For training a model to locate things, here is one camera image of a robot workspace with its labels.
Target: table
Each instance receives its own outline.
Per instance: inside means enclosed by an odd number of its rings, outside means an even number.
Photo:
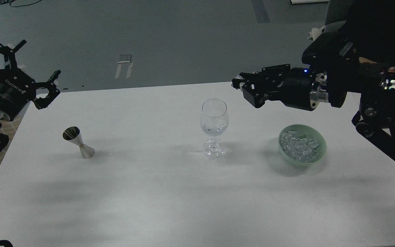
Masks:
[[[225,158],[208,161],[202,103],[224,100]],[[20,246],[395,245],[395,163],[354,129],[357,101],[253,108],[229,82],[62,93],[30,105],[0,167],[0,239]],[[291,124],[327,141],[295,168]],[[62,132],[77,126],[89,160]]]

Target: ice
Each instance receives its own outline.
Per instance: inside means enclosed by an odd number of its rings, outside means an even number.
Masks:
[[[318,159],[320,144],[313,137],[307,137],[299,131],[287,131],[281,134],[280,145],[284,153],[296,161],[310,163]]]

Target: bowl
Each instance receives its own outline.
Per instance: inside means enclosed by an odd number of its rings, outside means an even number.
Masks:
[[[280,144],[280,139],[281,139],[281,135],[283,133],[287,133],[288,131],[298,131],[298,132],[302,132],[303,134],[306,135],[307,139],[309,138],[314,138],[316,139],[316,142],[319,144],[319,147],[316,149],[316,152],[318,153],[317,158],[315,158],[313,161],[311,162],[301,162],[301,161],[297,161],[295,158],[292,158],[290,156],[288,156],[283,148],[281,147]],[[287,126],[286,128],[284,128],[279,136],[278,136],[278,147],[279,147],[279,152],[281,153],[281,155],[283,156],[283,158],[285,160],[287,160],[290,164],[294,165],[294,166],[310,166],[312,164],[317,163],[318,161],[321,161],[322,158],[324,158],[326,152],[327,152],[327,144],[326,144],[326,140],[324,139],[324,137],[321,135],[321,133],[319,133],[317,130],[315,130],[312,127],[306,126],[306,125],[290,125]]]

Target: clear wine glass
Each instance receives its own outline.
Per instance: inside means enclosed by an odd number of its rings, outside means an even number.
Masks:
[[[201,112],[202,130],[210,136],[219,136],[228,128],[228,113],[226,103],[219,99],[209,99],[202,105]],[[225,154],[226,149],[220,139],[209,139],[203,147],[204,154],[215,158]]]

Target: metal jigger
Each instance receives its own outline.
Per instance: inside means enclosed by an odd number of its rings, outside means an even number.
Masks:
[[[79,146],[82,158],[91,158],[94,155],[95,150],[92,147],[83,144],[82,135],[80,134],[79,128],[75,126],[67,128],[63,132],[62,136],[63,139],[67,140],[68,142],[74,143]]]

